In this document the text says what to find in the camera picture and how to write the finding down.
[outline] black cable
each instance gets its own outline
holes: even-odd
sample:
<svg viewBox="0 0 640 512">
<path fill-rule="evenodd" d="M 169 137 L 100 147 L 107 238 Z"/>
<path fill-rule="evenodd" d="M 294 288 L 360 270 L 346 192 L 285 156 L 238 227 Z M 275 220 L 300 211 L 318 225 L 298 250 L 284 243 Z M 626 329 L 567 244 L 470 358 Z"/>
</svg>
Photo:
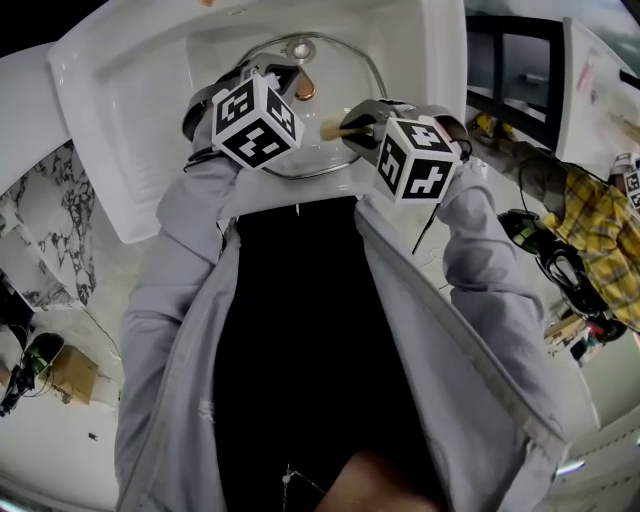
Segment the black cable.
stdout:
<svg viewBox="0 0 640 512">
<path fill-rule="evenodd" d="M 418 247 L 420 247 L 420 244 L 422 243 L 422 239 L 424 238 L 424 235 L 427 233 L 427 231 L 431 227 L 431 224 L 433 224 L 433 221 L 436 218 L 436 212 L 438 211 L 438 208 L 440 208 L 440 203 L 438 203 L 434 207 L 433 211 L 431 212 L 431 217 L 429 217 L 429 220 L 427 221 L 426 226 L 422 229 L 422 233 L 420 233 L 420 238 L 418 238 L 418 241 L 416 242 L 416 245 L 413 247 L 413 251 L 411 251 L 411 254 L 415 254 L 418 251 Z"/>
<path fill-rule="evenodd" d="M 460 160 L 463 163 L 466 163 L 469 160 L 469 158 L 471 158 L 471 154 L 473 153 L 473 146 L 471 145 L 471 142 L 468 139 L 451 139 L 449 142 L 457 142 L 460 145 L 460 149 L 462 149 L 461 143 L 462 142 L 466 143 L 469 146 L 469 149 L 467 151 L 462 150 L 462 153 L 460 154 Z M 439 207 L 440 207 L 440 203 L 436 204 L 435 208 L 433 209 L 433 212 L 431 212 L 431 217 L 429 217 L 429 220 L 427 221 L 426 226 L 422 229 L 422 232 L 420 233 L 420 237 L 418 238 L 416 245 L 414 245 L 413 250 L 411 251 L 411 254 L 415 254 L 418 251 L 418 247 L 420 247 L 420 244 L 422 243 L 422 239 L 424 238 L 424 235 L 427 233 L 427 231 L 431 227 L 431 224 L 433 224 L 433 221 L 436 218 L 436 212 L 438 211 Z"/>
<path fill-rule="evenodd" d="M 51 388 L 53 388 L 53 381 L 54 381 L 54 373 L 55 372 L 53 370 L 53 366 L 48 366 L 47 368 L 49 369 L 49 373 L 47 374 L 47 378 L 44 380 L 44 384 L 40 388 L 40 391 L 38 391 L 35 395 L 22 395 L 22 398 L 38 398 L 39 396 L 44 396 L 47 393 L 49 393 L 49 391 L 51 391 Z M 51 384 L 49 385 L 49 389 L 47 389 L 43 393 L 42 391 L 44 390 L 44 387 L 47 385 L 47 382 L 49 382 L 49 375 L 51 375 Z"/>
<path fill-rule="evenodd" d="M 93 320 L 93 323 L 96 324 L 96 327 L 98 329 L 100 329 L 104 335 L 109 338 L 109 340 L 111 341 L 111 344 L 113 345 L 113 348 L 116 349 L 116 352 L 118 354 L 118 357 L 120 358 L 120 360 L 122 361 L 122 354 L 120 353 L 120 349 L 118 348 L 118 345 L 116 345 L 116 342 L 113 340 L 113 338 L 111 336 L 109 336 L 109 334 L 107 333 L 107 331 L 105 331 L 102 326 L 96 321 L 95 318 L 93 318 L 93 316 L 91 315 L 91 313 L 89 313 L 89 311 L 87 311 L 86 309 L 84 310 L 84 312 L 89 315 L 89 318 L 91 318 L 91 320 Z"/>
</svg>

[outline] white sink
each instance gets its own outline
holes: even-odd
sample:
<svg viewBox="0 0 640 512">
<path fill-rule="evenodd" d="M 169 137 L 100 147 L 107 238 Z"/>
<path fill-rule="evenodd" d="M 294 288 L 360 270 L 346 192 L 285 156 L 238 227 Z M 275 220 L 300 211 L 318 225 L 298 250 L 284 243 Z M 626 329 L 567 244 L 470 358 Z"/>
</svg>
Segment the white sink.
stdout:
<svg viewBox="0 0 640 512">
<path fill-rule="evenodd" d="M 252 47 L 293 32 L 319 32 L 365 52 L 390 97 L 437 103 L 464 115 L 462 0 L 218 0 L 211 8 L 197 0 L 111 0 L 56 43 L 49 60 L 75 146 L 124 242 L 158 230 L 157 203 L 190 154 L 180 126 L 191 95 Z M 379 96 L 362 59 L 314 43 L 317 54 L 303 67 L 318 92 L 294 105 L 310 136 L 322 117 Z M 314 155 L 316 140 L 303 144 L 297 160 L 276 166 L 296 175 L 306 164 L 351 157 L 337 145 Z M 373 171 L 363 160 L 296 181 L 243 171 L 224 213 L 362 194 L 370 189 Z"/>
</svg>

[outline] plaid shirt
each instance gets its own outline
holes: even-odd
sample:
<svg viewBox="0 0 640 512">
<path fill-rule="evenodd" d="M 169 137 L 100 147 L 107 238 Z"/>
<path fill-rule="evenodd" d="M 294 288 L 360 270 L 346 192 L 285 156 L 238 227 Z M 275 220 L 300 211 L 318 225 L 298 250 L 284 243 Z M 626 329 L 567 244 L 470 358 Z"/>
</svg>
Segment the plaid shirt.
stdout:
<svg viewBox="0 0 640 512">
<path fill-rule="evenodd" d="M 545 224 L 579 252 L 589 280 L 618 319 L 640 332 L 640 219 L 615 187 L 567 165 L 565 218 Z"/>
</svg>

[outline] gray jacket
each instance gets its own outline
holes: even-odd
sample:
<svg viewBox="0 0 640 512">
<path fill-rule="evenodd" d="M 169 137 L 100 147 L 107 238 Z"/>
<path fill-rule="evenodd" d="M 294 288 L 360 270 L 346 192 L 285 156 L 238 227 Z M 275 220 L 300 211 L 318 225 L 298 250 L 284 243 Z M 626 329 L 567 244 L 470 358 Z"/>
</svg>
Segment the gray jacket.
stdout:
<svg viewBox="0 0 640 512">
<path fill-rule="evenodd" d="M 225 158 L 201 164 L 158 208 L 162 230 L 123 320 L 118 510 L 226 509 L 212 373 L 241 240 L 232 223 L 223 241 L 217 220 L 237 173 Z M 444 263 L 455 307 L 420 273 L 370 199 L 355 209 L 452 510 L 529 511 L 567 450 L 543 308 L 469 165 L 454 177 L 439 218 L 451 230 Z"/>
</svg>

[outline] jacket sleeve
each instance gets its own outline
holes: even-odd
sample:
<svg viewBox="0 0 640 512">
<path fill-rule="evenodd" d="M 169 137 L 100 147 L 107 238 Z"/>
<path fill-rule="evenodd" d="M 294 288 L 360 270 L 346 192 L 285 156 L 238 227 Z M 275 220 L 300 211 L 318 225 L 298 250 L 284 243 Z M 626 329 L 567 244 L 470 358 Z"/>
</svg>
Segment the jacket sleeve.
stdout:
<svg viewBox="0 0 640 512">
<path fill-rule="evenodd" d="M 226 157 L 199 164 L 169 188 L 157 210 L 161 224 L 122 321 L 125 384 L 116 434 L 120 485 L 146 437 L 164 369 L 182 320 L 218 262 L 217 221 L 239 167 Z"/>
<path fill-rule="evenodd" d="M 517 247 L 494 208 L 480 173 L 465 164 L 438 212 L 451 230 L 444 253 L 445 275 L 454 287 L 451 300 L 531 404 L 562 429 L 558 388 L 544 347 L 544 308 L 525 284 Z"/>
</svg>

